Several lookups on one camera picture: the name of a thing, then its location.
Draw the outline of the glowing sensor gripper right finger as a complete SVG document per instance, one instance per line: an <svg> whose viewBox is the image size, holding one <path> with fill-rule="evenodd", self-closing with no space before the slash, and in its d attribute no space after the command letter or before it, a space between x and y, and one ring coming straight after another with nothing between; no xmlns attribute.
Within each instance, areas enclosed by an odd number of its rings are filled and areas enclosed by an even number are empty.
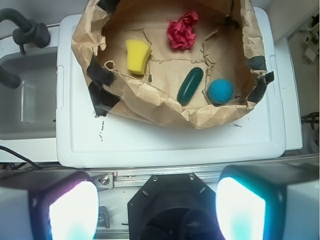
<svg viewBox="0 0 320 240"><path fill-rule="evenodd" d="M311 163L228 165L215 209L227 240L318 240L320 168Z"/></svg>

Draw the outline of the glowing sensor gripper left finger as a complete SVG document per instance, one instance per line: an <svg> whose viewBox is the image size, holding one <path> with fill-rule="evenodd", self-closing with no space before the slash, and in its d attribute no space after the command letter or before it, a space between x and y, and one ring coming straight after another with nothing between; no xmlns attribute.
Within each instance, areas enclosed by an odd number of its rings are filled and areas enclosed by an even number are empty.
<svg viewBox="0 0 320 240"><path fill-rule="evenodd" d="M0 173L2 240L92 240L99 195L84 170Z"/></svg>

